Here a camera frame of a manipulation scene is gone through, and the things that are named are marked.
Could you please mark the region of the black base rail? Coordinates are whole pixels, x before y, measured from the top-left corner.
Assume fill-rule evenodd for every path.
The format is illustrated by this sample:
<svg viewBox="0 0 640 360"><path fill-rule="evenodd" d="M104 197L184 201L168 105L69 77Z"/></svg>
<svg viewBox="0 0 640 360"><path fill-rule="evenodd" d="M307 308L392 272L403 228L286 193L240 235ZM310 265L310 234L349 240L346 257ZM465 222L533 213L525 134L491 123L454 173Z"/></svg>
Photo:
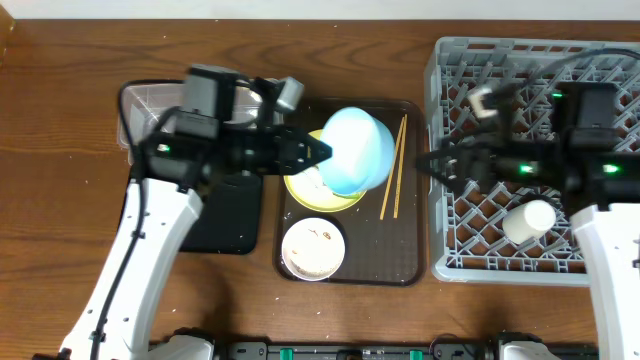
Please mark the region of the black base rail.
<svg viewBox="0 0 640 360"><path fill-rule="evenodd" d="M497 359L499 347L509 340L541 339L527 333L502 332L487 342L467 341L453 334L441 334L430 344L311 344L263 341L220 343L214 359L229 360L335 360L335 359Z"/></svg>

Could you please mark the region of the right wooden chopstick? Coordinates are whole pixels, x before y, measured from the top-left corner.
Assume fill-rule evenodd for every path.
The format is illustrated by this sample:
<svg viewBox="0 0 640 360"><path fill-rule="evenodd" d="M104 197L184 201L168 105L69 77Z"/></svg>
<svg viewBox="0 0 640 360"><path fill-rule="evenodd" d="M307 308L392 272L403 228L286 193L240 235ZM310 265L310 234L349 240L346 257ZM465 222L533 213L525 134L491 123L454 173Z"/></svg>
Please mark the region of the right wooden chopstick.
<svg viewBox="0 0 640 360"><path fill-rule="evenodd" d="M403 174L403 165L404 165L404 149L405 149L405 141L406 141L406 129L407 129L407 120L408 115L405 114L402 119L401 125L401 136L399 141L399 151L398 151L398 170L397 170L397 181L395 187L395 197L394 197L394 211L393 218L398 218L399 213L399 203L400 203L400 195L401 195L401 185L402 185L402 174Z"/></svg>

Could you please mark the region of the crumpled white tissue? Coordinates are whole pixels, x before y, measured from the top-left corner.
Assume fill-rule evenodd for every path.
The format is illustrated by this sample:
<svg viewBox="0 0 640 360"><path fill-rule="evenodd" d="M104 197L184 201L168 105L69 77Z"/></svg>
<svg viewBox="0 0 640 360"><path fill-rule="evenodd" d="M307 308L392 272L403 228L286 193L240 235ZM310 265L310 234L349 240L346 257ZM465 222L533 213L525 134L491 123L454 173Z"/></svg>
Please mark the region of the crumpled white tissue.
<svg viewBox="0 0 640 360"><path fill-rule="evenodd" d="M318 193L322 196L332 195L332 191L324 183L317 167L309 168L299 174L296 174L295 177L298 185L305 191Z"/></svg>

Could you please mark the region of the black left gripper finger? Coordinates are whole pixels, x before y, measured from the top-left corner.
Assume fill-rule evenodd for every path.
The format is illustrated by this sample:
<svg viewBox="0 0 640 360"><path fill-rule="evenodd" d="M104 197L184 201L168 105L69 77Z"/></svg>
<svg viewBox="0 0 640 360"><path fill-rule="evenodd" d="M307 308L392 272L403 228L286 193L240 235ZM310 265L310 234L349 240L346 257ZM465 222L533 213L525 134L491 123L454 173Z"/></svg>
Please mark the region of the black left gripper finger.
<svg viewBox="0 0 640 360"><path fill-rule="evenodd" d="M309 133L302 133L299 141L301 160L327 160L332 156L332 148Z"/></svg>
<svg viewBox="0 0 640 360"><path fill-rule="evenodd" d="M289 174L296 175L323 162L322 158L294 158L289 162Z"/></svg>

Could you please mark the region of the yellow plate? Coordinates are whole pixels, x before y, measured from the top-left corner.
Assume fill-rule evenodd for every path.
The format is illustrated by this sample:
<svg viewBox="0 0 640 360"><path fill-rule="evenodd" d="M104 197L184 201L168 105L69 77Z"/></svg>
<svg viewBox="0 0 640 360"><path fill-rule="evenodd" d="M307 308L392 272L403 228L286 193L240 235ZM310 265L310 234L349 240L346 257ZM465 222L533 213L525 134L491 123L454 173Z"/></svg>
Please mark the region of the yellow plate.
<svg viewBox="0 0 640 360"><path fill-rule="evenodd" d="M302 206L323 213L346 210L358 203L365 191L349 195L334 193L324 182L318 165L284 177L288 193Z"/></svg>

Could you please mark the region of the white cup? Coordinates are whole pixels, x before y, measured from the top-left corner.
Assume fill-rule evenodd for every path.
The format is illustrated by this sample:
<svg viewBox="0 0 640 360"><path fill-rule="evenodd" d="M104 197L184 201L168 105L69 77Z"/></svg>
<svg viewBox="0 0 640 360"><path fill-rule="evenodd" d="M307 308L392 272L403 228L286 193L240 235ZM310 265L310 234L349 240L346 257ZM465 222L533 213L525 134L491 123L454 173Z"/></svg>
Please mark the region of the white cup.
<svg viewBox="0 0 640 360"><path fill-rule="evenodd" d="M556 223L554 207L543 200L532 200L510 210L503 218L502 229L515 244L541 238Z"/></svg>

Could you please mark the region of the left wooden chopstick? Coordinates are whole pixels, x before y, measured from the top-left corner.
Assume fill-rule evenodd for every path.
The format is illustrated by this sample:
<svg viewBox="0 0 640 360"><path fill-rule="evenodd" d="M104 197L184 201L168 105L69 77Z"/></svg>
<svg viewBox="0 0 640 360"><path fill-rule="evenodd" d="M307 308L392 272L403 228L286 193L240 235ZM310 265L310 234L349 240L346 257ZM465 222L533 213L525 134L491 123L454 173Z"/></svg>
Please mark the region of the left wooden chopstick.
<svg viewBox="0 0 640 360"><path fill-rule="evenodd" d="M393 153L393 157L392 157L391 168L390 168L390 171L389 171L389 174L388 174L388 177L387 177L385 193L384 193L383 202L382 202L381 211L380 211L380 216L379 216L380 221L384 220L386 206L387 206L387 203L388 203L389 193L390 193L390 189L391 189L391 181L393 179L393 174L394 174L396 158L397 158L397 155L398 155L398 152L399 152L399 149L400 149L400 145L402 143L402 137L403 137L404 129L405 129L405 125L406 125L406 118L407 118L407 115L405 114L403 116L402 120L401 120L401 123L400 123L400 126L399 126L399 131L398 131L398 134L396 136L395 149L394 149L394 153Z"/></svg>

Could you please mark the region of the clear plastic bin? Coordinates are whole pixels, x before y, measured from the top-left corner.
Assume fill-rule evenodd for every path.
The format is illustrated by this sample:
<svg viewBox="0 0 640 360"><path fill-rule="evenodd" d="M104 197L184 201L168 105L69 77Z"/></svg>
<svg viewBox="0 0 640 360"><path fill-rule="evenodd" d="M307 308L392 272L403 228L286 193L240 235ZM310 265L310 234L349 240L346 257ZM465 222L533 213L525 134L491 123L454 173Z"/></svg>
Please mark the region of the clear plastic bin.
<svg viewBox="0 0 640 360"><path fill-rule="evenodd" d="M156 132L219 139L225 130L280 124L275 109L280 79L249 78L228 69L192 69L183 80L148 79L123 84L118 95L118 143L133 148Z"/></svg>

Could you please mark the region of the pink dirty bowl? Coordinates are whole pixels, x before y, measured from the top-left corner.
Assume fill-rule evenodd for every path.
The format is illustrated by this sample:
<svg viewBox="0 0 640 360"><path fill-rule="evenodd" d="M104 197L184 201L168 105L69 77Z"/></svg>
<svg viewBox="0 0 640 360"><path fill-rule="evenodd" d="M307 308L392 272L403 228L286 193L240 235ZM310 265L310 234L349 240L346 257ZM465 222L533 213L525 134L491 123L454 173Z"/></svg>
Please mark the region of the pink dirty bowl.
<svg viewBox="0 0 640 360"><path fill-rule="evenodd" d="M341 230L323 218L311 217L293 224L281 244L282 262L297 279L322 281L342 265L346 242Z"/></svg>

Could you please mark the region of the grey dishwasher rack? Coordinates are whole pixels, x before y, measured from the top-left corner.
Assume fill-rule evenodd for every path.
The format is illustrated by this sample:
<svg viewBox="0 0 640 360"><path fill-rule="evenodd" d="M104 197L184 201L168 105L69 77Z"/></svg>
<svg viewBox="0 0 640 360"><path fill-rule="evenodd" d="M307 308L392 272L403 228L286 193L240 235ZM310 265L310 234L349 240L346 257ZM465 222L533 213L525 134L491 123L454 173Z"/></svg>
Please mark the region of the grey dishwasher rack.
<svg viewBox="0 0 640 360"><path fill-rule="evenodd" d="M576 53L604 47L602 41L442 37L424 72L430 147L442 138L480 126L467 100L476 86L521 82L546 65ZM615 119L619 151L639 150L639 63L626 56L582 59L540 77L516 98L514 130L526 140L551 140L551 93L560 82L611 83L617 88ZM455 194L438 181L428 194L432 273L441 281L585 287L582 253L563 212L539 239L515 244L502 220L534 199L557 205L558 191L500 182L481 193L469 181Z"/></svg>

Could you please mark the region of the wooden chopstick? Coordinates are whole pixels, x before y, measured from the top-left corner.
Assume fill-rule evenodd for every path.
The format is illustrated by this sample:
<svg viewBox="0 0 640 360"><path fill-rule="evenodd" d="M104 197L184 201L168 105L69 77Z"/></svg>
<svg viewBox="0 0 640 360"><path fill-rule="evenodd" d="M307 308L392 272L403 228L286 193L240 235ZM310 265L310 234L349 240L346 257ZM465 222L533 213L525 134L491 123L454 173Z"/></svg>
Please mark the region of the wooden chopstick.
<svg viewBox="0 0 640 360"><path fill-rule="evenodd" d="M404 129L405 129L405 125L406 125L406 118L407 118L407 115L405 114L403 116L402 120L401 120L401 123L400 123L400 126L399 126L399 131L398 131L398 134L396 136L395 149L394 149L394 153L393 153L393 157L392 157L391 168L390 168L390 171L389 171L389 174L388 174L388 177L387 177L385 193L384 193L383 202L382 202L381 211L380 211L380 216L379 216L380 221L384 220L386 206L387 206L387 203L388 203L389 193L390 193L390 189L391 189L391 181L393 179L393 174L394 174L396 158L397 158L397 155L398 155L398 152L399 152L399 149L400 149L400 145L402 143L402 137L403 137Z"/></svg>
<svg viewBox="0 0 640 360"><path fill-rule="evenodd" d="M397 170L397 181L395 187L395 197L394 197L394 211L393 218L398 218L399 213L399 203L400 203L400 195L401 195L401 185L402 185L402 174L403 174L403 165L404 165L404 149L405 149L405 141L406 141L406 129L407 129L407 120L408 115L405 114L402 119L401 125L401 136L399 141L399 151L398 151L398 170Z"/></svg>

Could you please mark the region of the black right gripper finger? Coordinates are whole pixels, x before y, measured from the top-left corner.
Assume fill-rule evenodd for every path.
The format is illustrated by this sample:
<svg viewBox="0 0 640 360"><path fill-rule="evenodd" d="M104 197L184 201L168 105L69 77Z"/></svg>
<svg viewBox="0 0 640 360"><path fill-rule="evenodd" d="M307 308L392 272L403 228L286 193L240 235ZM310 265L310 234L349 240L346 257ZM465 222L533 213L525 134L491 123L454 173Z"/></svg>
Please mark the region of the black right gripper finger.
<svg viewBox="0 0 640 360"><path fill-rule="evenodd" d="M455 195L462 195L467 186L467 180L455 173L454 166L442 158L418 157L415 160L416 169L431 179L446 187Z"/></svg>
<svg viewBox="0 0 640 360"><path fill-rule="evenodd" d="M465 141L456 145L451 145L447 139L442 142L440 149L420 154L416 157L416 163L431 163L440 161L467 161L480 151L480 144L475 141Z"/></svg>

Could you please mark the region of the blue bowl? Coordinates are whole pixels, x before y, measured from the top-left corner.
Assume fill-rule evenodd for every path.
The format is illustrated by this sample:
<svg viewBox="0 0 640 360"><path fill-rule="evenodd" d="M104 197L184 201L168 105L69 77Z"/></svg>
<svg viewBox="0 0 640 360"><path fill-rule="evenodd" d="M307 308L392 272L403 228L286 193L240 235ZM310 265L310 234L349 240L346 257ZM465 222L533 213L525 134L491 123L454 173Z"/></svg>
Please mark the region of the blue bowl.
<svg viewBox="0 0 640 360"><path fill-rule="evenodd" d="M337 111L322 128L320 140L332 150L318 168L333 193L350 196L387 180L395 140L387 126L365 110L347 107Z"/></svg>

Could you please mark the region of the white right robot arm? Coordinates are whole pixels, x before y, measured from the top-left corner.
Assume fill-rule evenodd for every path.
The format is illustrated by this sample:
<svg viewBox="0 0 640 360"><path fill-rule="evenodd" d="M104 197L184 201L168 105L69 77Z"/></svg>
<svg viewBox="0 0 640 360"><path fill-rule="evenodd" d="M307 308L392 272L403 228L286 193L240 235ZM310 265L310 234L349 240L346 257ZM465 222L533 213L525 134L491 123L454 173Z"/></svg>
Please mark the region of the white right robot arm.
<svg viewBox="0 0 640 360"><path fill-rule="evenodd" d="M546 186L560 193L590 279L599 355L639 356L639 156L615 151L610 83L562 82L551 93L554 138L519 140L512 130L519 85L469 96L488 126L448 137L416 159L418 171L456 194L468 181Z"/></svg>

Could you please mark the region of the black bin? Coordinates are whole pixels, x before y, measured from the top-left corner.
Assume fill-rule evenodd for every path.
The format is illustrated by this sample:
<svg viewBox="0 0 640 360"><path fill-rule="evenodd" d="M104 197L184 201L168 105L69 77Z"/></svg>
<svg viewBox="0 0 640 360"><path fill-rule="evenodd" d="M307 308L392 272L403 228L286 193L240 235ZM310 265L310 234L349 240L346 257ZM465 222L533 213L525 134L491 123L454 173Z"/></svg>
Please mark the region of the black bin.
<svg viewBox="0 0 640 360"><path fill-rule="evenodd" d="M139 201L138 186L134 184L133 175L129 177L125 200L121 211L120 228L128 226L129 232L134 231L138 215ZM260 220L262 179L256 175L241 174L226 175L222 183L215 185L213 191L204 196L199 217L192 224L184 236L179 252L186 253L216 253L244 255L250 253L256 245ZM151 195L152 204L179 205L177 195L179 186L175 182L158 179L144 179L145 199L149 199L151 185L160 189L159 195ZM151 205L146 205L148 218L145 228L150 226Z"/></svg>

